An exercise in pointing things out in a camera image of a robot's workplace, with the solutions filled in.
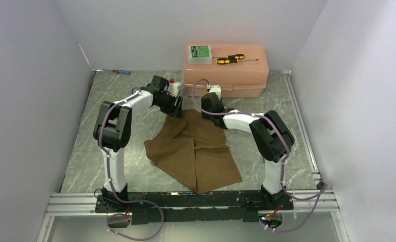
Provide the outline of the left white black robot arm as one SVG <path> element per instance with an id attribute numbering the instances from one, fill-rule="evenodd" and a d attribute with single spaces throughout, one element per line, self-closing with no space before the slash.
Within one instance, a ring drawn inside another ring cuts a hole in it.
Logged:
<path id="1" fill-rule="evenodd" d="M 130 96 L 101 104 L 93 137 L 104 158 L 105 180 L 102 195 L 109 199 L 109 205 L 115 211 L 124 211 L 129 204 L 124 151 L 131 138 L 134 116 L 157 106 L 162 113 L 181 117 L 182 89 L 180 82 L 153 76 L 146 86 L 134 87 Z"/>

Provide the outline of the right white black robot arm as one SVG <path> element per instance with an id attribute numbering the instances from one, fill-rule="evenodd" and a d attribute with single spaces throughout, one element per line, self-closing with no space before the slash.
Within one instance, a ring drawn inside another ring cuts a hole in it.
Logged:
<path id="1" fill-rule="evenodd" d="M 204 119 L 212 121 L 219 128 L 240 130 L 253 136 L 265 165 L 262 204 L 267 209 L 276 208 L 285 194 L 285 164 L 295 143 L 294 136 L 278 113 L 274 110 L 263 114 L 247 113 L 225 108 L 215 93 L 202 97 L 201 113 Z"/>

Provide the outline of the brown cloth napkin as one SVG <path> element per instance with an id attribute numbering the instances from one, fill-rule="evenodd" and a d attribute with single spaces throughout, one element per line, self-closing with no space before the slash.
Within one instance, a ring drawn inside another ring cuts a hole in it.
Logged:
<path id="1" fill-rule="evenodd" d="M 223 129 L 195 109 L 168 115 L 161 131 L 144 142 L 146 156 L 159 169 L 197 194 L 242 182 Z"/>

